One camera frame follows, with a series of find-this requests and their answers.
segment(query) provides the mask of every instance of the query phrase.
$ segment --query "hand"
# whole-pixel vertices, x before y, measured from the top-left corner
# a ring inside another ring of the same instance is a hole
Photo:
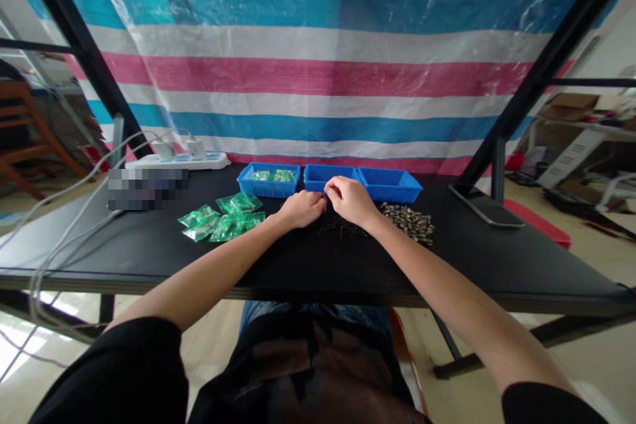
[[[336,176],[325,186],[333,209],[345,220],[366,229],[378,217],[383,217],[373,204],[364,186],[353,179]]]
[[[274,214],[289,229],[301,229],[314,222],[327,210],[327,199],[320,192],[302,190],[289,197]]]

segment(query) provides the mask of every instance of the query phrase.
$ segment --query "black phone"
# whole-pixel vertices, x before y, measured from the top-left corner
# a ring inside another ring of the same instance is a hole
[[[493,227],[523,227],[525,223],[503,205],[469,184],[451,184],[449,189],[475,214]]]

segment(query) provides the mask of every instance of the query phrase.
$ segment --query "wrist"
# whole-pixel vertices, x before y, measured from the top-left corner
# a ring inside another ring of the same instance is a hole
[[[368,232],[369,235],[374,237],[377,233],[379,233],[382,229],[385,229],[387,226],[391,226],[392,222],[385,217],[385,215],[381,212],[377,212],[371,215],[363,224],[360,226]]]
[[[271,214],[265,219],[263,224],[277,232],[281,237],[295,229],[295,227],[290,226],[290,221],[286,220],[280,212]]]

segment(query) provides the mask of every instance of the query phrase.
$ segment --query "backdrop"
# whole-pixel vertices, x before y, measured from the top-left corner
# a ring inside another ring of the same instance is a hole
[[[573,1],[75,0],[142,127],[235,162],[436,174],[463,171]]]

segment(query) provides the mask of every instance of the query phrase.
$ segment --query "forearm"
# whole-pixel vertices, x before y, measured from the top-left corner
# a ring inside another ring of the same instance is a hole
[[[290,230],[276,214],[203,255],[115,318],[107,329],[139,317],[160,317],[182,331],[206,314],[276,240]]]
[[[377,217],[368,231],[431,308],[481,358],[501,392],[518,381],[544,382],[573,392],[543,346],[470,280],[385,217]]]

